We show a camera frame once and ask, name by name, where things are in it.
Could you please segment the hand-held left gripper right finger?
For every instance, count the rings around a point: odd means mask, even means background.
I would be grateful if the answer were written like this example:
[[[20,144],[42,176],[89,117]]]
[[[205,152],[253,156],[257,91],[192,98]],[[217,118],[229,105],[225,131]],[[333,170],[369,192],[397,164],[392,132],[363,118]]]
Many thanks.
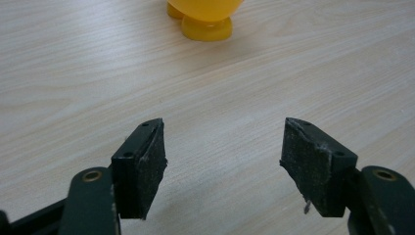
[[[285,119],[280,166],[322,216],[344,215],[344,184],[356,163],[354,152],[314,124],[293,117]]]

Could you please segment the yellow plastic footed container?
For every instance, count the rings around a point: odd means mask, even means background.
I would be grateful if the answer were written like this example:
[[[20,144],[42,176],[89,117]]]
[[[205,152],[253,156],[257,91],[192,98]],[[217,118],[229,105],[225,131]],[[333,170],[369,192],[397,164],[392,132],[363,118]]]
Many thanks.
[[[196,41],[220,41],[233,32],[231,16],[244,0],[166,0],[166,11],[181,21],[184,36]]]

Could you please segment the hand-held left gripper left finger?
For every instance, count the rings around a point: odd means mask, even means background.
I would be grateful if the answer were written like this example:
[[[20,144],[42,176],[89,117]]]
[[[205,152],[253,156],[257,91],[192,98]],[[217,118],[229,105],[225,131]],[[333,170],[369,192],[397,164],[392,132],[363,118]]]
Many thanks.
[[[121,218],[147,217],[167,167],[163,129],[161,118],[139,124],[112,156],[115,203]]]

